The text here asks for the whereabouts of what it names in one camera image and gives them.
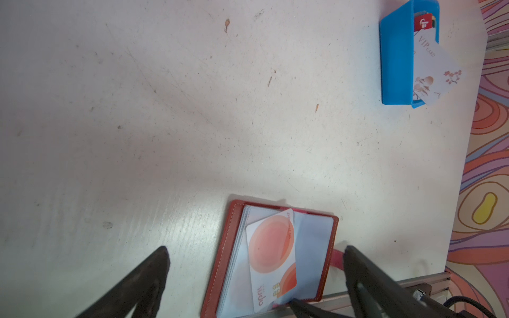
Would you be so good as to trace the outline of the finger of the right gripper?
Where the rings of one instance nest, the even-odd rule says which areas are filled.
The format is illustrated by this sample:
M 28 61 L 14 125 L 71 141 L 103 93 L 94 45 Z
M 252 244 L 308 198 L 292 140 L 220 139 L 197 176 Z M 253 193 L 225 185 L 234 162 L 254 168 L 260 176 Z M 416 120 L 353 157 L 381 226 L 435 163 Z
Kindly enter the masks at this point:
M 289 306 L 297 318 L 350 318 L 350 316 L 320 309 L 300 299 L 293 299 Z

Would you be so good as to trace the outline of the pink circles white card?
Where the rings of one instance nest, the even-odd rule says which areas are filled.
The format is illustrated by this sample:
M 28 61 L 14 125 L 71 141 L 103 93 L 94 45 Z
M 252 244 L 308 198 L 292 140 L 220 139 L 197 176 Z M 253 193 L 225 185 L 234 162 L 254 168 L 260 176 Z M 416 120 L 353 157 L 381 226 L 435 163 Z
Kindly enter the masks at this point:
M 247 226 L 255 313 L 283 304 L 297 285 L 294 212 L 287 209 Z

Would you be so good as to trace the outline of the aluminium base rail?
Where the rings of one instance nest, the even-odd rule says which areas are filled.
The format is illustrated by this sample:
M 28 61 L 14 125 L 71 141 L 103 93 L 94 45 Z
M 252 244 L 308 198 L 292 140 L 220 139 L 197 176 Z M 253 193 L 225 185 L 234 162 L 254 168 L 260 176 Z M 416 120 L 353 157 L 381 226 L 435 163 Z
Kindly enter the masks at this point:
M 401 282 L 384 281 L 368 286 L 366 280 L 358 280 L 352 292 L 345 291 L 324 296 L 311 306 L 326 311 L 330 316 L 342 317 L 394 317 L 411 313 L 419 317 L 419 310 L 430 311 L 432 317 L 451 317 L 443 303 L 449 291 L 451 275 L 443 272 Z

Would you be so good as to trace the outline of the blue plastic tray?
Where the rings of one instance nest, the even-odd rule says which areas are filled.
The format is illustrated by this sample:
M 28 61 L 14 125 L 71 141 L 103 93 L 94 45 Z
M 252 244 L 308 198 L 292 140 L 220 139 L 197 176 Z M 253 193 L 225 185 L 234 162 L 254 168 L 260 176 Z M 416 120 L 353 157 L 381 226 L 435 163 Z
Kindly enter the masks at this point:
M 407 1 L 379 23 L 381 97 L 385 105 L 425 103 L 413 96 L 414 14 L 420 11 L 436 17 L 435 39 L 440 41 L 440 4 L 438 1 Z

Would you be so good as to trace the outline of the white VIP card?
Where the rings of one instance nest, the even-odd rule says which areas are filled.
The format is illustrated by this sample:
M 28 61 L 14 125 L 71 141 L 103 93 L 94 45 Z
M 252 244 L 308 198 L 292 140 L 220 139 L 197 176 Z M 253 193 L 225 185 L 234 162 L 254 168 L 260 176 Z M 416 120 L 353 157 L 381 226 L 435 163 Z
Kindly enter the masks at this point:
M 435 39 L 432 29 L 414 35 L 413 93 L 426 105 L 447 95 L 463 78 L 465 72 Z

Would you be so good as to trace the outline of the red leather card holder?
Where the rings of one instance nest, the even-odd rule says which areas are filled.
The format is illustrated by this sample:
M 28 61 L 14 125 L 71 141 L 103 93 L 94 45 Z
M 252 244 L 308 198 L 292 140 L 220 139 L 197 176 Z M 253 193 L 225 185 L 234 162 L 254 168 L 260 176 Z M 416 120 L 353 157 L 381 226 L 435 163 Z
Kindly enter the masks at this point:
M 233 200 L 212 268 L 201 317 L 249 317 L 293 299 L 319 302 L 335 250 L 331 213 Z

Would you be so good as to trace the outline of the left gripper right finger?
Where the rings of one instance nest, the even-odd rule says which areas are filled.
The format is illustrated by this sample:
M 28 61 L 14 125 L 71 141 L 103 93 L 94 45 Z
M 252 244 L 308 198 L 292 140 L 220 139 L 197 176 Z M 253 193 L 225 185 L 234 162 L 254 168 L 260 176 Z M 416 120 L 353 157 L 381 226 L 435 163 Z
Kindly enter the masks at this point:
M 417 300 L 354 246 L 346 247 L 343 267 L 355 317 L 457 317 Z

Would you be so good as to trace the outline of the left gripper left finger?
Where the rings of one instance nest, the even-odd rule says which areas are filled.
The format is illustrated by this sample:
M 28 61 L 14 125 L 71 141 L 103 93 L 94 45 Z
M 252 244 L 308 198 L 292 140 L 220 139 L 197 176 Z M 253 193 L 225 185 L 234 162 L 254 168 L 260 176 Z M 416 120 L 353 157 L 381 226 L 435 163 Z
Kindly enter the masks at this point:
M 160 246 L 79 317 L 156 317 L 170 270 L 170 256 Z

